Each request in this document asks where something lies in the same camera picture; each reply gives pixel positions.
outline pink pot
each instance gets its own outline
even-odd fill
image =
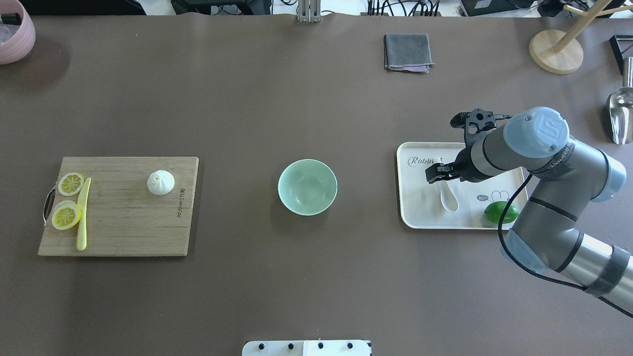
[[[0,65],[24,58],[35,44],[35,27],[27,10],[17,0],[0,0],[0,13],[19,13],[22,25],[18,32],[4,44],[0,44]]]

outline lemon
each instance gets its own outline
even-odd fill
[[[61,195],[71,196],[79,193],[83,185],[84,176],[79,173],[71,172],[60,179],[57,188],[60,190]]]
[[[495,224],[499,223],[501,219],[501,213],[503,213],[503,209],[506,208],[508,204],[507,201],[495,201],[486,207],[484,213],[488,220],[492,221]],[[513,222],[517,219],[519,211],[514,204],[510,205],[508,212],[506,213],[506,217],[503,219],[503,223],[507,224],[509,222]]]
[[[72,200],[64,200],[53,208],[53,227],[68,230],[81,219],[81,208]]]

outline folded cloth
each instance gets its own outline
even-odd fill
[[[431,50],[428,34],[386,34],[385,69],[428,73]]]

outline white floor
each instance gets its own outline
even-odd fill
[[[145,12],[148,15],[175,15],[173,12],[172,5],[170,0],[137,0],[145,9]],[[282,2],[282,0],[273,0],[272,13],[280,14],[280,13],[288,13],[288,14],[296,14],[297,4],[296,0],[285,0],[287,3],[291,3],[292,5],[286,5]],[[442,16],[461,16],[458,7],[460,6],[460,0],[438,0],[439,3],[439,12]],[[402,7],[396,0],[391,0],[392,9],[394,15],[396,16],[404,16],[404,11]],[[627,0],[625,5],[630,5],[631,0]],[[406,9],[406,13],[408,14],[411,9],[414,7],[415,2],[404,3],[404,8]],[[232,6],[224,6],[224,10],[229,13],[237,13],[237,10]],[[321,11],[333,11],[335,13],[345,13],[348,15],[360,15],[363,12],[367,12],[367,1],[366,0],[321,0]],[[495,13],[490,15],[482,15],[480,17],[541,17],[537,8],[534,6],[531,9],[525,10],[513,10],[513,11],[505,11],[502,13]],[[619,13],[615,13],[611,16],[612,18],[633,18],[633,12],[629,10],[621,11]]]

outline mint green ceramic bowl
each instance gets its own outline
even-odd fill
[[[293,213],[316,215],[332,204],[338,184],[330,167],[308,159],[286,167],[279,177],[277,190],[281,202]]]

